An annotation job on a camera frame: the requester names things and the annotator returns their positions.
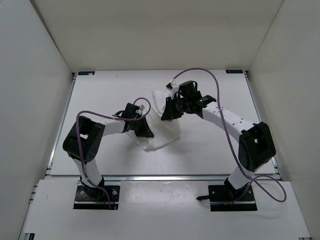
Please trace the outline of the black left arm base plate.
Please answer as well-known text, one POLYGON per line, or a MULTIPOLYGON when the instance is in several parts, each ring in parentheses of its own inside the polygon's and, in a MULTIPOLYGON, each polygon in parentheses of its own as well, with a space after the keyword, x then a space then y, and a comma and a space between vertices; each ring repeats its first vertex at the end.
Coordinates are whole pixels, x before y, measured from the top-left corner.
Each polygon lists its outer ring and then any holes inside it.
POLYGON ((104 191, 85 187, 81 181, 77 182, 73 209, 75 210, 118 210, 120 199, 120 182, 105 181, 101 186, 104 191))

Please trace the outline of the white pleated skirt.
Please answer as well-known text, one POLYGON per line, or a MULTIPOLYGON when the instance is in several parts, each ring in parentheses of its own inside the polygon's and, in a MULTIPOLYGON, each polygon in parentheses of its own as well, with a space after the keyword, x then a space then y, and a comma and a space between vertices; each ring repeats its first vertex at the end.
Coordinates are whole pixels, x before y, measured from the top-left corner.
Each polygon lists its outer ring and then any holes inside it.
POLYGON ((170 93, 160 90, 152 90, 151 94, 151 110, 146 116, 146 121, 150 130, 154 134, 154 137, 137 137, 133 131, 126 133, 146 152, 158 150, 179 140, 181 133, 178 119, 172 121, 161 120, 161 116, 165 110, 166 98, 170 96, 170 93))

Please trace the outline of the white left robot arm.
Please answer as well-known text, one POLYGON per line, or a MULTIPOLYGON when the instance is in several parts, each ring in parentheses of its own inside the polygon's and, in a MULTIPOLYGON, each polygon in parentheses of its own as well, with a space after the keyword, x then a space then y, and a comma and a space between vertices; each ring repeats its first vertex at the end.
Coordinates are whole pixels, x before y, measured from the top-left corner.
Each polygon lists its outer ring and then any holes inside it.
POLYGON ((155 137, 143 117, 141 106, 128 103, 124 110, 99 120, 80 115, 62 144, 62 149, 73 159, 79 170, 84 191, 93 199, 101 198, 105 192, 104 178, 99 173, 95 160, 102 138, 126 132, 134 132, 137 138, 155 137))

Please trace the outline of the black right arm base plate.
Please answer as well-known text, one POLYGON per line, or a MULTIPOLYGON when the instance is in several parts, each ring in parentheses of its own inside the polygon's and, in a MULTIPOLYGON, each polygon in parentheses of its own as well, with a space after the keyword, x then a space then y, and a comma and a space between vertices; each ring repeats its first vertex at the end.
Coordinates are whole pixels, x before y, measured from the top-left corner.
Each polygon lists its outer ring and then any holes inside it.
POLYGON ((247 186, 232 192, 224 180, 211 180, 207 183, 207 193, 196 200, 208 200, 211 212, 255 212, 258 207, 253 187, 247 189, 247 186))

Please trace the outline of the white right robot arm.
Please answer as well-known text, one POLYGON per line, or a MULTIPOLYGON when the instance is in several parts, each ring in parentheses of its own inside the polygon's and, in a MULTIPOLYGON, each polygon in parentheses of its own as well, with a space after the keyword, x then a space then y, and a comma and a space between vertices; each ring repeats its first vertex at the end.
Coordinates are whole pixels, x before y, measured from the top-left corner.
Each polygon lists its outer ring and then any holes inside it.
POLYGON ((219 97, 202 95, 193 80, 180 85, 170 82, 166 88, 170 93, 165 99, 161 120, 172 121, 184 114, 194 114, 224 130, 228 139, 237 141, 238 152, 233 153, 237 167, 224 183, 226 198, 236 200, 256 171, 276 154, 269 126, 263 121, 245 120, 227 110, 219 97))

